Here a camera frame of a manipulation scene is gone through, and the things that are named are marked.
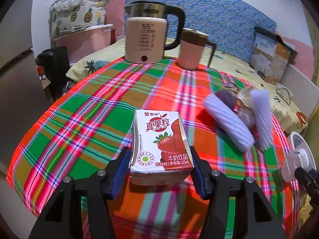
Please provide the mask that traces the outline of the large white foam net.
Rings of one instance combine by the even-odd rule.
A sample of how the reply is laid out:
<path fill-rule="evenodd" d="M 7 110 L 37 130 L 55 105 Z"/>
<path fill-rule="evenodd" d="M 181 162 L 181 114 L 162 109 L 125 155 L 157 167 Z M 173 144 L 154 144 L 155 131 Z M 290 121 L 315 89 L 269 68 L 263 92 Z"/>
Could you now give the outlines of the large white foam net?
<path fill-rule="evenodd" d="M 203 107 L 228 134 L 239 151 L 244 153 L 254 145 L 255 139 L 251 131 L 220 98 L 214 94 L 208 95 L 203 102 Z"/>

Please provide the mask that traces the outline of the small white foam net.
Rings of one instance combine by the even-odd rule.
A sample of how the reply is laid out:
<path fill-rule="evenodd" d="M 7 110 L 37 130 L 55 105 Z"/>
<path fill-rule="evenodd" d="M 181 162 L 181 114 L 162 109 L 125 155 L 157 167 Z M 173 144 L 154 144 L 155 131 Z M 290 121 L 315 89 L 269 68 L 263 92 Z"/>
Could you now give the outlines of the small white foam net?
<path fill-rule="evenodd" d="M 273 145 L 272 111 L 267 90 L 253 89 L 250 92 L 253 113 L 256 118 L 258 144 L 262 151 Z"/>

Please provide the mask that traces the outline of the metal tin can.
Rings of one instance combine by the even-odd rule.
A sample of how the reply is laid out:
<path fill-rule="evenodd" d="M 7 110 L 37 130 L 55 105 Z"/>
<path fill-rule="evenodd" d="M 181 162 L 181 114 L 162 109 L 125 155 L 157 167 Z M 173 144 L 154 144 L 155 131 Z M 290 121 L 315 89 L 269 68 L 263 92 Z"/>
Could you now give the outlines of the metal tin can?
<path fill-rule="evenodd" d="M 231 110 L 234 110 L 237 104 L 237 94 L 239 92 L 238 86 L 233 83 L 225 83 L 215 95 L 223 101 Z"/>

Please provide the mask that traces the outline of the strawberry milk carton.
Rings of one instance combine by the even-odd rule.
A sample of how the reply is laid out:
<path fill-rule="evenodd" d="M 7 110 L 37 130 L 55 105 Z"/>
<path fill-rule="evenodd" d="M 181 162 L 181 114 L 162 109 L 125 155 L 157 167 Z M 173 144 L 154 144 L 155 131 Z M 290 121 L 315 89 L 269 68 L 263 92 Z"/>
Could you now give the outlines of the strawberry milk carton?
<path fill-rule="evenodd" d="M 179 113 L 136 110 L 132 121 L 130 182 L 138 186 L 181 183 L 193 169 Z"/>

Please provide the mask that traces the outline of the clear plastic cup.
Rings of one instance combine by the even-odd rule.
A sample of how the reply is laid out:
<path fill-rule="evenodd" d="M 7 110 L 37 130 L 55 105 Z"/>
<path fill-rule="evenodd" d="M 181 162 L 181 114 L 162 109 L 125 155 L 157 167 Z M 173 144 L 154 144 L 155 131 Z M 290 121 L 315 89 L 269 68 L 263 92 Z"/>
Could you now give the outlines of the clear plastic cup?
<path fill-rule="evenodd" d="M 307 151 L 303 148 L 290 152 L 283 161 L 281 175 L 285 182 L 294 181 L 295 170 L 302 168 L 305 171 L 311 170 L 311 163 Z"/>

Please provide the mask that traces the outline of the white round trash bin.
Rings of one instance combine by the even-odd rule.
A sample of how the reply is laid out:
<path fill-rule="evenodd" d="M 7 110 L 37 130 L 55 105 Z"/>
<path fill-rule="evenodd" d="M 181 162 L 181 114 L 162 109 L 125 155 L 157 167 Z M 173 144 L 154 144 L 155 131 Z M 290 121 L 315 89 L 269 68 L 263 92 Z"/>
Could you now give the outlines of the white round trash bin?
<path fill-rule="evenodd" d="M 306 151 L 309 160 L 308 171 L 310 171 L 311 169 L 317 170 L 315 159 L 313 157 L 311 149 L 299 133 L 297 133 L 296 131 L 292 131 L 288 136 L 288 142 L 292 151 L 295 151 L 296 149 L 304 149 Z"/>

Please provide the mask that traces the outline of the white panel board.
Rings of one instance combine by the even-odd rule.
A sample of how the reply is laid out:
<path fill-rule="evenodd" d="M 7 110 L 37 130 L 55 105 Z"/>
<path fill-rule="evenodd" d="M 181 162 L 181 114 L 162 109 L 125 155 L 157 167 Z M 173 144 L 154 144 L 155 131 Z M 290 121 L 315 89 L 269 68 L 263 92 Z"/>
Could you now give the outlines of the white panel board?
<path fill-rule="evenodd" d="M 288 65 L 280 84 L 292 92 L 292 101 L 310 119 L 318 104 L 318 87 L 293 65 Z"/>

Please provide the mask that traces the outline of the red green plaid tablecloth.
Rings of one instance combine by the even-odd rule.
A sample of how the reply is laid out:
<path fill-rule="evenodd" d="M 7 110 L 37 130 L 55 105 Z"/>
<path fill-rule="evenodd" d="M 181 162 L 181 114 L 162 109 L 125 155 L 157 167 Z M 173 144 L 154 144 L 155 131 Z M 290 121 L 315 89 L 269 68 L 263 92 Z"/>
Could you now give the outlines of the red green plaid tablecloth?
<path fill-rule="evenodd" d="M 136 109 L 179 111 L 198 155 L 234 179 L 252 176 L 287 238 L 294 238 L 299 186 L 283 183 L 278 173 L 290 151 L 286 136 L 273 117 L 272 148 L 238 151 L 202 106 L 208 94 L 227 82 L 239 88 L 252 85 L 203 65 L 188 71 L 175 60 L 139 65 L 116 59 L 76 84 L 29 129 L 15 149 L 7 182 L 37 217 L 63 177 L 89 177 L 123 146 L 131 146 Z M 109 202 L 118 238 L 198 238 L 208 202 L 196 194 L 190 177 L 174 186 L 142 187 L 129 181 L 124 186 Z"/>

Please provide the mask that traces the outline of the grey refrigerator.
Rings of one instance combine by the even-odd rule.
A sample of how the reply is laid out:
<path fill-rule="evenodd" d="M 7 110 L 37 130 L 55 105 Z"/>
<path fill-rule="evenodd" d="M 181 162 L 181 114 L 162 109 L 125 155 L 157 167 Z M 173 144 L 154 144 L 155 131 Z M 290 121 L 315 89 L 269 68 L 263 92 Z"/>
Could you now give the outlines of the grey refrigerator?
<path fill-rule="evenodd" d="M 1 174 L 29 128 L 49 107 L 32 50 L 33 0 L 14 0 L 1 15 Z"/>

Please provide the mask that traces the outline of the red toy item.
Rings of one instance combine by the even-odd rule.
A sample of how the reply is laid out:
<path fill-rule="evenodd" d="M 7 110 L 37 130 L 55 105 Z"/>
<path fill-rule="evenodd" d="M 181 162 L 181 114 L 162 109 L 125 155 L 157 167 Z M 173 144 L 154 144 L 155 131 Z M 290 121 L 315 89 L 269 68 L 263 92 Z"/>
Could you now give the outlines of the red toy item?
<path fill-rule="evenodd" d="M 40 81 L 47 80 L 47 77 L 46 77 L 46 74 L 44 71 L 44 67 L 37 65 L 37 73 L 38 73 Z"/>

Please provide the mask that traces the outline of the blue floral headboard cloth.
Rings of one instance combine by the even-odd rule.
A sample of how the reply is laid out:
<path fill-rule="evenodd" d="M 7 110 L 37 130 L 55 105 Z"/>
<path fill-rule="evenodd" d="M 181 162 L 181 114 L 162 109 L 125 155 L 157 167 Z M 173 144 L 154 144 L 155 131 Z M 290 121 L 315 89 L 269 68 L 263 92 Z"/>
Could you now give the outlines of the blue floral headboard cloth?
<path fill-rule="evenodd" d="M 217 50 L 250 61 L 255 27 L 275 31 L 271 18 L 242 0 L 125 0 L 161 2 L 180 7 L 185 13 L 185 27 L 206 33 Z"/>

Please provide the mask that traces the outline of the pink mug with brown lid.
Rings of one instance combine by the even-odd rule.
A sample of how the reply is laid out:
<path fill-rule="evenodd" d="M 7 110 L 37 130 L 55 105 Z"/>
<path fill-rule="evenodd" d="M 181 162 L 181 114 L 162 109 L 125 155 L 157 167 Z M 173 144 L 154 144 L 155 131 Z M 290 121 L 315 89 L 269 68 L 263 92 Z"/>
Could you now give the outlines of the pink mug with brown lid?
<path fill-rule="evenodd" d="M 207 67 L 209 67 L 216 50 L 216 44 L 209 41 L 208 38 L 209 36 L 206 33 L 183 28 L 177 65 L 186 70 L 196 70 L 204 48 L 208 45 L 211 47 L 211 54 L 207 63 Z"/>

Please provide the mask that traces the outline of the pink storage bin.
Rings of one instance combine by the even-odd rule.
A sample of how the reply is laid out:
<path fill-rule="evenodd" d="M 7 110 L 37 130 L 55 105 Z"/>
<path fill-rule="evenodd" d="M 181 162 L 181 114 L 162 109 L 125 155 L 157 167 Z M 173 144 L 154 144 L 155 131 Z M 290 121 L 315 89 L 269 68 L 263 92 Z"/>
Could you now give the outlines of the pink storage bin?
<path fill-rule="evenodd" d="M 76 63 L 91 53 L 106 48 L 111 44 L 112 24 L 96 25 L 85 30 L 60 36 L 54 39 L 57 46 L 65 46 L 70 63 Z"/>

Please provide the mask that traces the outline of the white steel electric kettle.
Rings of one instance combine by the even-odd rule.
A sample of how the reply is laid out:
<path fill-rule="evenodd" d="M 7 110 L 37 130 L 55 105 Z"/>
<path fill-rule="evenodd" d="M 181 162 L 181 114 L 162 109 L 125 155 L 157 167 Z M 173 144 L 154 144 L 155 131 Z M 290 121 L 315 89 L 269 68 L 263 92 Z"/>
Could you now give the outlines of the white steel electric kettle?
<path fill-rule="evenodd" d="M 154 64 L 163 59 L 164 51 L 177 48 L 185 24 L 185 13 L 179 7 L 160 2 L 136 1 L 127 5 L 125 60 L 135 64 Z M 178 18 L 176 38 L 166 44 L 167 16 Z"/>

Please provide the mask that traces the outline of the pineapple print bundle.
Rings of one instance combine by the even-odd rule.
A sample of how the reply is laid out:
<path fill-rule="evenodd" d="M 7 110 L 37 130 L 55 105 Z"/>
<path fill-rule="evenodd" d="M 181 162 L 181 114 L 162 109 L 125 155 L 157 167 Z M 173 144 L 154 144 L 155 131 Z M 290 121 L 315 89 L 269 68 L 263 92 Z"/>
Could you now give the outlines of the pineapple print bundle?
<path fill-rule="evenodd" d="M 51 39 L 105 23 L 112 0 L 56 0 L 50 7 Z"/>

